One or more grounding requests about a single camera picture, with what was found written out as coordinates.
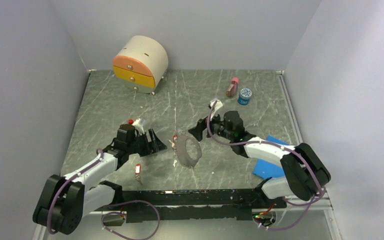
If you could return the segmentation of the aluminium frame rail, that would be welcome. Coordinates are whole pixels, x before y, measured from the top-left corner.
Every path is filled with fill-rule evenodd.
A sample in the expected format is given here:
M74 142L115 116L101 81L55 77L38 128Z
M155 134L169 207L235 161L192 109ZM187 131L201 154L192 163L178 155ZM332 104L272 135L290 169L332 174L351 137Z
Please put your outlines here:
M237 218L247 220L255 209L304 207L299 199L287 203L282 197L267 198L258 189L193 189L193 190L127 190L112 182L104 182L86 191L74 182L58 193L46 186L32 220L41 225L51 218L54 228L64 234L73 232L81 218L96 210L127 212L131 223L152 220L187 220Z

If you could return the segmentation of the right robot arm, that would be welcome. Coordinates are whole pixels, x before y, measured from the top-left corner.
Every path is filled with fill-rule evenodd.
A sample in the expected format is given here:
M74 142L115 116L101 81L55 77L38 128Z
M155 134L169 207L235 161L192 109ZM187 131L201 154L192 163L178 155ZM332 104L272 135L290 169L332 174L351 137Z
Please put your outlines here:
M228 111L223 117L202 118L188 132L201 141L204 134L216 140L217 136L227 140L225 145L245 158L265 160L282 168L284 175L264 180L255 193L255 202L262 208L268 207L274 199L296 196L309 201L321 194L332 179L321 159L307 143L284 145L264 140L246 131L243 120L235 110Z

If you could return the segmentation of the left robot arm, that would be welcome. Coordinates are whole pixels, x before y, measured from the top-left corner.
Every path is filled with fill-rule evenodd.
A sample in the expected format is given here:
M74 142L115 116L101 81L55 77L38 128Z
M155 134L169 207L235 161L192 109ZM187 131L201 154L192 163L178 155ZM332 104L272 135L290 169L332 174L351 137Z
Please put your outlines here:
M121 185L104 177L120 169L131 155L145 157L167 148L153 129L143 131L138 125L121 124L110 144L96 150L93 160L71 173L53 174L46 180L32 221L46 227L51 235L69 235L85 215L102 207L117 210L133 203L125 200Z

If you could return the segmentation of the pink capped brown vial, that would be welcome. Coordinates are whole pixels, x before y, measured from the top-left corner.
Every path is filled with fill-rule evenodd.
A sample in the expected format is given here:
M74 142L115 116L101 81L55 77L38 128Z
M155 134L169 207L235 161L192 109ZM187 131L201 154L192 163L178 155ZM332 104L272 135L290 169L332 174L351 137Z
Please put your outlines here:
M235 96L238 85L239 85L239 78L233 77L230 81L229 87L226 90L226 96L229 98L233 98Z

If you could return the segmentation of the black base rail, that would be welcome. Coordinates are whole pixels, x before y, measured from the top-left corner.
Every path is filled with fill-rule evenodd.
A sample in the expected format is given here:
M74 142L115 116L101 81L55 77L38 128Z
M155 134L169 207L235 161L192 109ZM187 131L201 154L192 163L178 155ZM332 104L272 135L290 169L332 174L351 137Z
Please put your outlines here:
M281 197L269 199L253 188L125 190L99 211L123 211L128 223L234 218L251 220L258 211L285 209Z

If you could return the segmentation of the blue round tin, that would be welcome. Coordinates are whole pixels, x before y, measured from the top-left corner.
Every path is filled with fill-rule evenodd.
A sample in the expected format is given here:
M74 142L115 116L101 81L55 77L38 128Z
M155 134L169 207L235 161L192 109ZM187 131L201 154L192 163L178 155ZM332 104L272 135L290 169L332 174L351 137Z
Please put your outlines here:
M248 105L252 98L252 91L249 88L242 88L238 93L237 102L240 105Z

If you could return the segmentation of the round beige drawer box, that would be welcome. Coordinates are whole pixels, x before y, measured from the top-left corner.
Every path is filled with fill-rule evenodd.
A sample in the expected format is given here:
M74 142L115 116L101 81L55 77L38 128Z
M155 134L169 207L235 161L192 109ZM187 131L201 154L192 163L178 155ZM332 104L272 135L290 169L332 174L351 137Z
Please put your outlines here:
M169 58L156 40L133 36L112 60L115 76L139 93L154 96L156 88L168 69Z

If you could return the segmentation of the key with red tag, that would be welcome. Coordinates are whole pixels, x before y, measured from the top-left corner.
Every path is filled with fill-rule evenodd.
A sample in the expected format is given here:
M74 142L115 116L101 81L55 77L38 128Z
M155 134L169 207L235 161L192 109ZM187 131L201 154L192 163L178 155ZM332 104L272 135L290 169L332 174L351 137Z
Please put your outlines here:
M176 142L176 140L177 140L177 138L178 138L178 135L177 135L177 134L175 134L175 135L172 137L172 142L173 142L173 143L175 143L175 142Z

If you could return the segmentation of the key with red label fob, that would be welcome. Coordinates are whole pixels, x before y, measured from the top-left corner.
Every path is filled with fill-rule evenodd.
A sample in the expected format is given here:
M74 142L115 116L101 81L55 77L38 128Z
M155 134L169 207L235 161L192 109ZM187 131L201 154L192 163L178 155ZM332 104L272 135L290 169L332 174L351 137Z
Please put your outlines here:
M140 176L141 169L142 169L142 166L141 166L140 163L135 165L135 168L134 168L134 178L142 186L143 183L142 183L141 176Z

